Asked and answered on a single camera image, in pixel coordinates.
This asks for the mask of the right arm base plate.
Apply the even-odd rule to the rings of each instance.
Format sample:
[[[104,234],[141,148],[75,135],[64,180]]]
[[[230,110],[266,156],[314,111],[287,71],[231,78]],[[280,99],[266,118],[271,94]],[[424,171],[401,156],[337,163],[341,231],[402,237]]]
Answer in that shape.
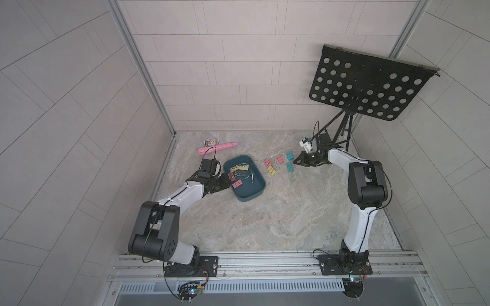
[[[322,275],[371,275],[373,270],[369,261],[369,251],[350,252],[342,249],[339,254],[315,256]]]

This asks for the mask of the teal plastic storage box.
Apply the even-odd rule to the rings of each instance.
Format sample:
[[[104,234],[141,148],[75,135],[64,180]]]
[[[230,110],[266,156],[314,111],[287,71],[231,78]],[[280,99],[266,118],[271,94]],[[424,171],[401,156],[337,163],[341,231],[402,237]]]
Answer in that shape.
[[[241,165],[241,164],[248,164],[249,165],[249,170],[248,171],[242,171],[238,170],[238,174],[235,174],[236,181],[239,179],[242,180],[242,185],[239,186],[238,188],[234,189],[232,187],[232,191],[234,192],[236,198],[239,201],[242,202],[247,202],[250,201],[254,198],[259,197],[260,195],[263,194],[265,191],[265,188],[267,186],[265,178],[263,175],[260,173],[259,167],[256,166],[254,160],[247,155],[240,155],[237,157],[234,157],[232,159],[229,159],[226,161],[223,165],[223,170],[225,171],[226,174],[229,174],[231,171],[230,169],[236,165]],[[249,174],[253,172],[255,174],[255,182],[252,183],[250,179],[247,179],[246,177],[249,176]]]

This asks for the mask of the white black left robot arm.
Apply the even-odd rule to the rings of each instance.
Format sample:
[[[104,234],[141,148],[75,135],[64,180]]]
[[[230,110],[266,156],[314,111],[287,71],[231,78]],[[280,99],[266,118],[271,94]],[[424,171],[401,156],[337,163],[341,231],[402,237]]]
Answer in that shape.
[[[225,173],[215,177],[201,174],[197,172],[162,201],[146,201],[141,205],[128,242],[129,254],[187,266],[199,263],[198,248],[179,241],[180,216],[204,196],[231,185]]]

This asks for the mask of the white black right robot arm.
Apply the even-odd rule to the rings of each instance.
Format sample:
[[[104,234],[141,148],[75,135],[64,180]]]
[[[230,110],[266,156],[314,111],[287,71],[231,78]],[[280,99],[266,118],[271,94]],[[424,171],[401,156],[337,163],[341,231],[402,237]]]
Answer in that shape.
[[[339,262],[343,266],[367,262],[369,236],[375,216],[391,201],[390,191],[382,164],[379,161],[361,159],[344,149],[330,149],[307,153],[303,151],[294,164],[318,167],[334,164],[348,174],[347,193],[352,203],[352,216],[347,236],[339,250]]]

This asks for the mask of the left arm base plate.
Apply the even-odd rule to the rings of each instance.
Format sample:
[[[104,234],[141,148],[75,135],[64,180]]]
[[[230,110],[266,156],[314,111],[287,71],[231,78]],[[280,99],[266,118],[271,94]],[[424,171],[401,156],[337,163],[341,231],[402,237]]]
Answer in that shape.
[[[218,256],[201,256],[193,259],[189,265],[170,262],[164,268],[166,277],[215,277],[218,268]]]

